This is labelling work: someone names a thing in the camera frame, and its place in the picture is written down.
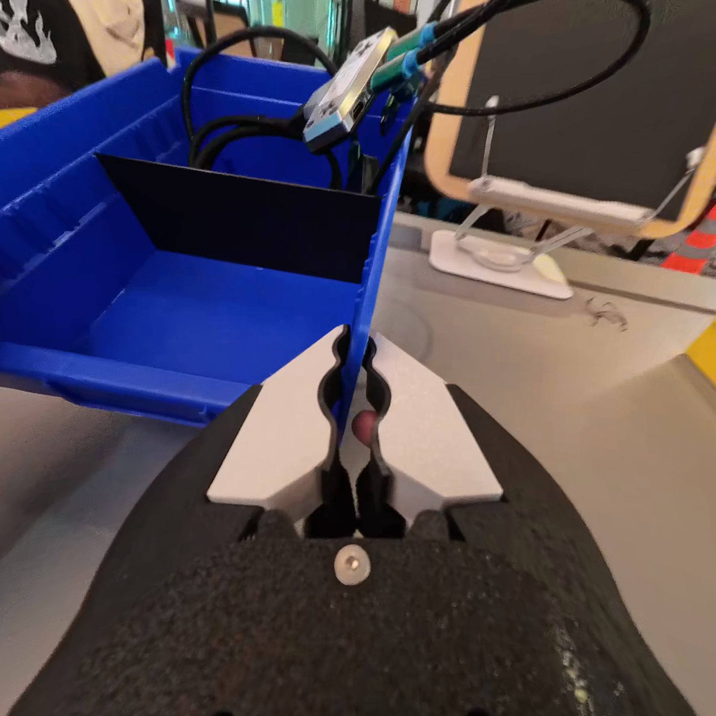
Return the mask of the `grey desk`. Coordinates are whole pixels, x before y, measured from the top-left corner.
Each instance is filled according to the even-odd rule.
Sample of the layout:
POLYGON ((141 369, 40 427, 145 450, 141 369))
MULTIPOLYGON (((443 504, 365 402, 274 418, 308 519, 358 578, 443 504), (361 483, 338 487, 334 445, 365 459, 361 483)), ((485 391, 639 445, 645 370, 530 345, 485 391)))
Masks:
MULTIPOLYGON (((550 472, 588 524, 645 640, 715 714, 715 389, 685 352, 715 282, 571 249, 551 301, 434 270, 397 214, 372 328, 459 385, 550 472), (591 327, 613 301, 629 328, 591 327)), ((183 425, 1 389, 1 714, 54 650, 109 543, 192 437, 183 425)))

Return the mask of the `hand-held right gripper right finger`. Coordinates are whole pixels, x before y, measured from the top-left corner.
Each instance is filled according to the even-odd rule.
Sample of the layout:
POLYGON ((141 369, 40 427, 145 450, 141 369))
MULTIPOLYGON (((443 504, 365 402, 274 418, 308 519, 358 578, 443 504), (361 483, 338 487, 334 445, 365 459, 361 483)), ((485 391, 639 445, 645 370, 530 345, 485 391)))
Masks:
POLYGON ((359 531, 402 538, 424 512, 503 497, 448 384, 380 334, 364 356, 375 413, 370 459, 356 481, 359 531))

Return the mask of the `black thread tangle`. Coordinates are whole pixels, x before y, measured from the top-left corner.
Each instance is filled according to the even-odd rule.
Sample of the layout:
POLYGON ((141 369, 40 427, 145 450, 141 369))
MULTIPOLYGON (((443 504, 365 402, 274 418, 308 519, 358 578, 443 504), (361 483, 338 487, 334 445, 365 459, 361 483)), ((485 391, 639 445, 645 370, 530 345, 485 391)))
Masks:
POLYGON ((629 322, 627 318, 613 301, 606 301, 600 305, 595 301, 596 298, 591 297, 585 301, 584 305, 591 327, 596 327, 600 322, 604 321, 618 327, 621 332, 628 330, 629 322))

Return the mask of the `black board on white stand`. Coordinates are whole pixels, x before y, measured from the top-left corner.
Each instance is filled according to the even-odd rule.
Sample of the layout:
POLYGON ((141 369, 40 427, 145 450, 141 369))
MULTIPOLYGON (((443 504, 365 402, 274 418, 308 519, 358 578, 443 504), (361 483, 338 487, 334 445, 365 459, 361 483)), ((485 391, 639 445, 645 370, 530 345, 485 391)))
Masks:
MULTIPOLYGON (((547 107, 495 119, 438 114, 425 167, 453 198, 658 239, 700 219, 715 193, 715 2, 649 1, 627 66, 547 107)), ((463 41, 436 101, 478 110, 527 103, 595 76, 639 21, 625 1, 535 1, 463 41)))

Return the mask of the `black silver video switch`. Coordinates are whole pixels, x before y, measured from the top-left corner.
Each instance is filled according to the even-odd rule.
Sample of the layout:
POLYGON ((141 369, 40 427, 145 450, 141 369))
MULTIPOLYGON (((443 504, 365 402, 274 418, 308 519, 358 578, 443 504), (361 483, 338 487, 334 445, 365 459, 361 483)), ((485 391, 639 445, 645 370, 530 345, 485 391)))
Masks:
POLYGON ((362 40, 335 76, 304 104, 302 138, 312 154, 327 153, 357 130, 374 101, 371 77, 397 39, 398 33, 388 27, 362 40))

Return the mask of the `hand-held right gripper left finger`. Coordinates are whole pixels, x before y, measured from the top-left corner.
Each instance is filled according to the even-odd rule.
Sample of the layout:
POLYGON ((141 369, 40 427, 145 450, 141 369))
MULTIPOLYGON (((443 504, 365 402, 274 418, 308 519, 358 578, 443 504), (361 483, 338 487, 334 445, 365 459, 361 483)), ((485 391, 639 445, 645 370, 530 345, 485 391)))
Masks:
POLYGON ((261 383, 207 491, 211 503, 281 511, 312 538, 357 529, 334 407, 351 339, 338 326, 261 383))

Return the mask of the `blue plastic bin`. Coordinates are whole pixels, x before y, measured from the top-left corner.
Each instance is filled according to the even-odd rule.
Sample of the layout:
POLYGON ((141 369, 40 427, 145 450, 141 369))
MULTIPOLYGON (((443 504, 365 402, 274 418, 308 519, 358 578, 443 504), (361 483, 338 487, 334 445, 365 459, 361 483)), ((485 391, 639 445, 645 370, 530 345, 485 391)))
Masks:
MULTIPOLYGON (((359 284, 156 249, 96 153, 189 167, 177 51, 1 130, 1 386, 201 426, 338 326, 357 378, 409 150, 381 180, 359 284)), ((301 141, 229 144, 216 173, 331 189, 301 141)))

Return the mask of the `orange traffic cone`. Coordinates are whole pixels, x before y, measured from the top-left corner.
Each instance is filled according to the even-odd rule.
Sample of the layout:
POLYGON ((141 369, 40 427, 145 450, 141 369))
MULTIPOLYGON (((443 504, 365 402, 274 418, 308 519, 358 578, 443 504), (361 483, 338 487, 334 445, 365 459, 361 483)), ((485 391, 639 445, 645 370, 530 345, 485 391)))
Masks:
POLYGON ((683 242, 662 262, 661 268, 701 276, 715 252, 715 204, 685 234, 683 242))

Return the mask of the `cream hooded jacket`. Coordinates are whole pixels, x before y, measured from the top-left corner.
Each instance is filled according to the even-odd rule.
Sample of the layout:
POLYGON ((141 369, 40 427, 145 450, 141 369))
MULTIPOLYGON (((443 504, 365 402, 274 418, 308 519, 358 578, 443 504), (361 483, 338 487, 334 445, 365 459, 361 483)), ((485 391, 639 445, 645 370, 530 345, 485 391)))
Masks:
POLYGON ((139 64, 145 50, 142 1, 69 1, 105 76, 139 64))

